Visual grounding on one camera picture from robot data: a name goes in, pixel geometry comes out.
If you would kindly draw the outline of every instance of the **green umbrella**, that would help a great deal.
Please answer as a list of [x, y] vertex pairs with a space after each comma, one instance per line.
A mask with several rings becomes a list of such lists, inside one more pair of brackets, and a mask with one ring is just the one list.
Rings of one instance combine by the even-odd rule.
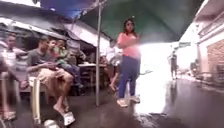
[[[101, 31], [116, 39], [123, 22], [134, 17], [142, 43], [178, 41], [192, 22], [203, 0], [107, 0], [102, 10]], [[81, 21], [97, 29], [98, 8]]]

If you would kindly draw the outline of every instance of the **wet ground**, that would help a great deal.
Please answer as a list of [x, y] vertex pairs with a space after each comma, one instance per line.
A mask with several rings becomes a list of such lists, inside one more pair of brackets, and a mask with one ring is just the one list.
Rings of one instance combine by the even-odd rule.
[[[94, 93], [70, 97], [76, 122], [72, 128], [223, 128], [224, 96], [208, 91], [198, 83], [151, 72], [138, 80], [137, 94], [141, 103], [128, 108], [116, 104], [116, 96], [107, 90], [100, 93], [100, 107], [95, 106]], [[50, 107], [42, 105], [42, 117], [60, 120]], [[32, 128], [29, 102], [23, 101], [15, 128]]]

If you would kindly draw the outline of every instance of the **table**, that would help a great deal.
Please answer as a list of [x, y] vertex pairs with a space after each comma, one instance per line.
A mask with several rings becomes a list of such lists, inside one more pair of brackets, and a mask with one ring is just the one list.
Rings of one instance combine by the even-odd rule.
[[[94, 63], [88, 63], [88, 64], [79, 64], [78, 65], [80, 68], [89, 68], [90, 69], [90, 86], [93, 87], [93, 80], [94, 80], [94, 71], [96, 64]], [[105, 68], [106, 65], [100, 64], [100, 68]]]

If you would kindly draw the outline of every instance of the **pink shirt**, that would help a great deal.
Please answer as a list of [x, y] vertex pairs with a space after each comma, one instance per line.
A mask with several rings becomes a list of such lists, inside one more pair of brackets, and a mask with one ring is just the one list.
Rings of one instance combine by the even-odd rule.
[[[131, 39], [136, 38], [134, 35], [126, 35], [125, 33], [120, 33], [118, 36], [118, 44], [128, 43]], [[123, 55], [129, 56], [135, 59], [140, 59], [140, 52], [138, 49], [138, 44], [128, 46], [123, 49]]]

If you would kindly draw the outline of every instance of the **long black hair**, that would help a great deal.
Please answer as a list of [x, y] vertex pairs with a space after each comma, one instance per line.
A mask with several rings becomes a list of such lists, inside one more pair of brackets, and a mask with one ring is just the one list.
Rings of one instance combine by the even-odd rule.
[[129, 33], [128, 33], [128, 30], [127, 30], [127, 28], [126, 28], [126, 25], [127, 25], [128, 21], [131, 21], [131, 23], [132, 23], [132, 25], [133, 25], [133, 29], [132, 29], [131, 33], [132, 33], [134, 36], [137, 37], [137, 34], [136, 34], [136, 32], [135, 32], [135, 23], [134, 23], [134, 21], [133, 21], [132, 18], [129, 18], [129, 19], [127, 19], [127, 20], [124, 22], [124, 28], [123, 28], [123, 29], [124, 29], [124, 33], [125, 33], [126, 35], [129, 34]]

